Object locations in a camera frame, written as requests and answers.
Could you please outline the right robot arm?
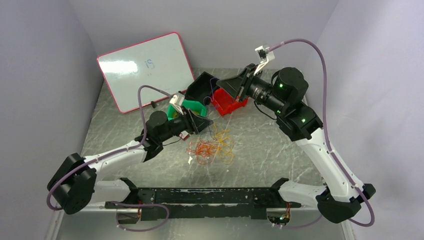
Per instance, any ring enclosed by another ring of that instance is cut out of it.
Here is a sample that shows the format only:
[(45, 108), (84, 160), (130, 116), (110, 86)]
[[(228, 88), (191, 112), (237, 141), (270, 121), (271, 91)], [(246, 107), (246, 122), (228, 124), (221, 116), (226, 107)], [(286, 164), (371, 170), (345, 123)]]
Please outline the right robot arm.
[(320, 117), (302, 101), (309, 86), (303, 74), (284, 67), (266, 82), (255, 74), (256, 69), (250, 64), (239, 75), (216, 84), (238, 102), (251, 98), (271, 110), (279, 129), (307, 154), (325, 181), (325, 185), (314, 186), (285, 179), (270, 193), (270, 202), (275, 207), (287, 202), (315, 207), (335, 224), (352, 220), (376, 190), (359, 180), (326, 140)]

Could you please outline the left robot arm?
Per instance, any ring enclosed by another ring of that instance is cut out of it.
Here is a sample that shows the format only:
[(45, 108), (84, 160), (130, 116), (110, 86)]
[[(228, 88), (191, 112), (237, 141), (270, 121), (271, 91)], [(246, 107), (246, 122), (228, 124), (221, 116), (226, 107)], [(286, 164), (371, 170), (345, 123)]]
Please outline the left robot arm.
[(119, 167), (144, 163), (156, 157), (164, 142), (182, 132), (199, 134), (213, 120), (183, 109), (182, 114), (168, 119), (163, 111), (153, 112), (141, 134), (129, 143), (104, 153), (66, 157), (47, 185), (46, 203), (55, 211), (72, 215), (89, 204), (120, 202), (126, 208), (134, 207), (139, 200), (137, 187), (127, 178), (105, 181), (104, 178)]

